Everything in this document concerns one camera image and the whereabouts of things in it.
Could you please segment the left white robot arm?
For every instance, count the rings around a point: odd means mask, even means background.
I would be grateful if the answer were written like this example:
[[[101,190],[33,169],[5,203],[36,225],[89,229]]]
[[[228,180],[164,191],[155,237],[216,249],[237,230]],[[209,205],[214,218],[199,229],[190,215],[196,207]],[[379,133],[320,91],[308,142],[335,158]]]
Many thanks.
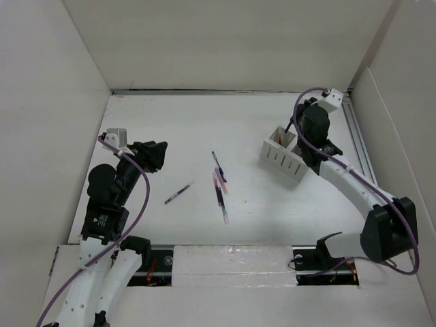
[[[98,140],[119,160],[99,164],[88,175],[86,215],[78,270],[62,286],[68,293],[51,326],[109,326],[110,315],[129,280],[153,259],[151,242],[130,233],[125,204],[139,178],[162,169],[167,142],[134,142],[125,147]]]

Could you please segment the red pink long pen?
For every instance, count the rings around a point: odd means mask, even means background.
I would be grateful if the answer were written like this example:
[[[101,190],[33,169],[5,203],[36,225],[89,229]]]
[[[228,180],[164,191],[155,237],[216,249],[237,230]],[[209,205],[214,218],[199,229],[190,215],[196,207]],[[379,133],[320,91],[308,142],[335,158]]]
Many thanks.
[[[225,203],[223,200],[223,193],[222,193],[219,181],[218,181],[217,174],[215,172],[213,173],[213,182],[214,182],[215,193],[217,195],[218,205],[221,208],[224,223],[227,224],[227,223],[229,223],[228,213],[227,213],[227,210],[225,208]]]

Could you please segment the black pen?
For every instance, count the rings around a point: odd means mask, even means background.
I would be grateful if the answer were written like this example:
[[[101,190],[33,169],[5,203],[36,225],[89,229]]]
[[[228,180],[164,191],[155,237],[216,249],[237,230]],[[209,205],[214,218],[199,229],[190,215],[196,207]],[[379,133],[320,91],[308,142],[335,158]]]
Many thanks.
[[[183,186],[181,189],[179,189],[177,192],[175,192],[174,194],[172,194],[168,199],[166,199],[164,201],[164,204],[167,205],[169,204],[171,201],[173,201],[175,198],[179,197],[182,193],[184,193],[185,191],[187,191],[190,187],[193,186],[193,184],[195,183],[195,181],[190,181],[189,183],[187,183],[185,186]]]

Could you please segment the blue pen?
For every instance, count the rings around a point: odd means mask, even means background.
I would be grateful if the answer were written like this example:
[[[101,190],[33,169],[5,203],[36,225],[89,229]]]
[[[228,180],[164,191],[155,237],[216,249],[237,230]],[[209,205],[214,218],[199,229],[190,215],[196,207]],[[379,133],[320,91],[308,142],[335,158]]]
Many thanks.
[[[223,182],[226,183],[226,182],[227,182],[227,179],[225,178],[224,171],[223,171],[223,169],[222,169],[222,167],[221,167],[221,165],[220,165],[220,163],[219,163],[219,160],[218,160],[218,158],[217,158],[215,152],[214,152],[214,151],[211,151],[211,154],[212,154],[213,159],[214,159],[214,161],[215,161],[215,163],[216,163],[216,165],[217,165],[217,168],[218,168],[219,175],[220,175],[221,179],[223,180]]]

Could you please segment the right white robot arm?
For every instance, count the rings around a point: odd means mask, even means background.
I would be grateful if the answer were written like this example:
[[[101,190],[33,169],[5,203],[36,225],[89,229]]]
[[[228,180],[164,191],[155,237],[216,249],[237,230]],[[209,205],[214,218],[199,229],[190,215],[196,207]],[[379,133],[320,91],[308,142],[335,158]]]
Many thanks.
[[[290,125],[298,136],[302,160],[315,174],[335,186],[364,218],[356,234],[336,232],[317,241],[315,260],[332,270],[346,260],[364,258],[399,272],[389,260],[411,251],[413,267],[420,267],[416,206],[408,197],[398,198],[377,187],[346,160],[343,151],[328,138],[330,119],[320,101],[312,97],[294,106]]]

